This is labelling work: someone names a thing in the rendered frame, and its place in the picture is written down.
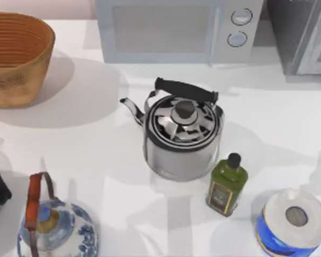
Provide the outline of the shiny steel kettle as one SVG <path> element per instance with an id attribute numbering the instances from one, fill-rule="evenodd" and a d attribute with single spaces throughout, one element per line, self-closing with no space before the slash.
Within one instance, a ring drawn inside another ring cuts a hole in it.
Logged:
<path id="1" fill-rule="evenodd" d="M 144 110 L 129 98 L 120 99 L 143 128 L 143 155 L 159 176 L 188 182 L 206 176 L 216 165 L 224 125 L 217 105 L 219 93 L 185 82 L 158 77 L 148 98 L 167 93 Z"/>

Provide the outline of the green bottle with black cap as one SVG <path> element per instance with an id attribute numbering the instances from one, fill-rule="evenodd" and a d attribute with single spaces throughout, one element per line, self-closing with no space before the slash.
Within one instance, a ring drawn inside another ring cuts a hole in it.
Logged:
<path id="1" fill-rule="evenodd" d="M 231 216 L 247 180 L 248 173 L 241 166 L 241 156 L 230 153 L 228 158 L 220 160 L 211 172 L 207 205 L 221 215 Z"/>

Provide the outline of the pale microwave oven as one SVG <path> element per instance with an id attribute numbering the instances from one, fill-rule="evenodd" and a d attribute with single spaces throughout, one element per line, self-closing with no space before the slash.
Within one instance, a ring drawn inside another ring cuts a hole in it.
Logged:
<path id="1" fill-rule="evenodd" d="M 95 0 L 104 60 L 117 64 L 239 64 L 249 61 L 264 0 Z M 252 20 L 232 23 L 247 8 Z M 245 32 L 233 48 L 227 37 Z"/>

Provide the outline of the microwave oven knob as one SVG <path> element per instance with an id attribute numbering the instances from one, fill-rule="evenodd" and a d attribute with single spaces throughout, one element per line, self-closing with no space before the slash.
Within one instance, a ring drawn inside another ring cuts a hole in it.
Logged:
<path id="1" fill-rule="evenodd" d="M 231 15 L 231 21 L 237 26 L 244 26 L 248 24 L 253 18 L 253 13 L 251 10 L 244 8 L 236 10 Z"/>
<path id="2" fill-rule="evenodd" d="M 230 34 L 227 37 L 227 43 L 230 47 L 238 48 L 246 44 L 248 36 L 245 32 L 238 31 L 237 33 Z"/>

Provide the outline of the blue and white porcelain teapot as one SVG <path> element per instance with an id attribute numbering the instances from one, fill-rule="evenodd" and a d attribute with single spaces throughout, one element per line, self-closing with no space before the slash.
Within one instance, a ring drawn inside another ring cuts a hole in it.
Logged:
<path id="1" fill-rule="evenodd" d="M 47 172 L 30 175 L 17 257 L 98 257 L 99 245 L 89 214 L 59 200 Z"/>

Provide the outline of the woven brown basket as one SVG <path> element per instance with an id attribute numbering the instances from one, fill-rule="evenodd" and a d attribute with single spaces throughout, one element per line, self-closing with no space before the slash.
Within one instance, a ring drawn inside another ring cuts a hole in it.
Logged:
<path id="1" fill-rule="evenodd" d="M 0 108 L 31 104 L 44 83 L 56 35 L 43 20 L 0 12 Z"/>

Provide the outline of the white paper roll blue wrapper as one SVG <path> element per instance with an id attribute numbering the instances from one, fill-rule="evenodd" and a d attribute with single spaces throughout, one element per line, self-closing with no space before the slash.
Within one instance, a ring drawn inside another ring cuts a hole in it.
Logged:
<path id="1" fill-rule="evenodd" d="M 257 218 L 256 239 L 269 257 L 309 257 L 321 244 L 321 202 L 303 190 L 277 191 Z"/>

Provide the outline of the grey cabinet with dark inside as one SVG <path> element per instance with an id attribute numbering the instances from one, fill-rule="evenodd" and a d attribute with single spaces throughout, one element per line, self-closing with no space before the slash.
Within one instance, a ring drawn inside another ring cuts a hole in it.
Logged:
<path id="1" fill-rule="evenodd" d="M 321 75 L 321 0 L 267 0 L 286 75 Z"/>

